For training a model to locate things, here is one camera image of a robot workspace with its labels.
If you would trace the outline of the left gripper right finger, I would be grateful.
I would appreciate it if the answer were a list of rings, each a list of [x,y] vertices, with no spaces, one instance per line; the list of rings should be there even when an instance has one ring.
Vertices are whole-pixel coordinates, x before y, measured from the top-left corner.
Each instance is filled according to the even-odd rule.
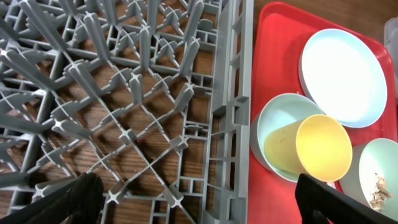
[[[303,224],[397,224],[308,174],[299,175],[295,199]]]

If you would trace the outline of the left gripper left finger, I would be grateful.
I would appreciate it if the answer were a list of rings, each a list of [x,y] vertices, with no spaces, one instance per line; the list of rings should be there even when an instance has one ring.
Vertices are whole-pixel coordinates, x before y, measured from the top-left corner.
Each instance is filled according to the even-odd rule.
[[[98,221],[103,204],[101,177],[84,173],[72,183],[1,219],[1,224],[81,223]]]

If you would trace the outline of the yellow plastic cup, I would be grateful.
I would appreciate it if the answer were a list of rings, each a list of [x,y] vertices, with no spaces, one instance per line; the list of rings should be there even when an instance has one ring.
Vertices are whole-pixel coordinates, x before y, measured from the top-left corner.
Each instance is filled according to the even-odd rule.
[[[309,174],[323,182],[340,180],[353,158],[345,128],[324,114],[283,126],[264,141],[264,154],[272,166],[291,174]]]

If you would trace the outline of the green bowl with scraps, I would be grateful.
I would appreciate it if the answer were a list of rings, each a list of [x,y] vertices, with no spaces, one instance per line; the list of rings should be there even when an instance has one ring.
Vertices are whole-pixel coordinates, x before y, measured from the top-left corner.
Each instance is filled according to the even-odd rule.
[[[392,194],[381,211],[374,210],[368,200],[375,186],[374,174],[386,180],[386,189]],[[339,180],[343,193],[393,220],[397,220],[397,143],[385,138],[353,148],[349,171]]]

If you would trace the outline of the food scraps pile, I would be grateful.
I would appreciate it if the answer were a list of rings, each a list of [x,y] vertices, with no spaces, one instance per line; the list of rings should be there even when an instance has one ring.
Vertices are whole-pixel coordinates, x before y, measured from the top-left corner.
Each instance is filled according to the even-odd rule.
[[[376,210],[381,211],[388,198],[392,198],[392,194],[386,189],[386,180],[378,173],[374,174],[375,186],[371,190],[371,198],[368,200],[370,206]]]

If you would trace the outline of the grey dishwasher rack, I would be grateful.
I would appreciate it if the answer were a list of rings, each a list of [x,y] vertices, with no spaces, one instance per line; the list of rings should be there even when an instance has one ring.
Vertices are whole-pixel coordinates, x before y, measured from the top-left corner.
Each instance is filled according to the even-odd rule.
[[[246,223],[252,1],[2,1],[1,216],[94,173],[99,223]]]

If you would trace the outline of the light green left bowl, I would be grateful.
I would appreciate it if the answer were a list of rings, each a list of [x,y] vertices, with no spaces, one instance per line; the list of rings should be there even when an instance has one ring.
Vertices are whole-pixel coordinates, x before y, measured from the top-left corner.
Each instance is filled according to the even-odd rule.
[[[269,162],[264,154],[265,140],[276,129],[322,113],[323,111],[312,100],[303,95],[284,93],[273,97],[251,123],[250,147],[256,160],[280,178],[296,183],[299,178],[297,174],[276,168]]]

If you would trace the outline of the light blue plate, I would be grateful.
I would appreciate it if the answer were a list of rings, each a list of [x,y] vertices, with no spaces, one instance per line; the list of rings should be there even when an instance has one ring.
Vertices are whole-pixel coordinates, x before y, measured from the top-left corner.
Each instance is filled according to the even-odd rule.
[[[387,83],[380,62],[355,35],[323,29],[305,43],[298,63],[305,96],[349,128],[374,124],[387,105]]]

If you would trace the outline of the red plastic tray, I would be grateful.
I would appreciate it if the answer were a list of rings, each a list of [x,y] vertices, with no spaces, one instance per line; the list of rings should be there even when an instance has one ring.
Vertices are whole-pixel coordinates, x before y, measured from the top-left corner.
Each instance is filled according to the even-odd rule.
[[[273,97],[302,93],[299,57],[306,41],[319,30],[341,26],[284,2],[266,4],[258,17],[251,87],[251,118]],[[387,49],[378,41],[356,32],[377,57],[387,82],[383,115],[367,128],[347,130],[353,145],[376,138],[397,140],[397,108],[394,66]],[[266,169],[255,157],[249,159],[248,223],[301,223],[295,200],[296,184]]]

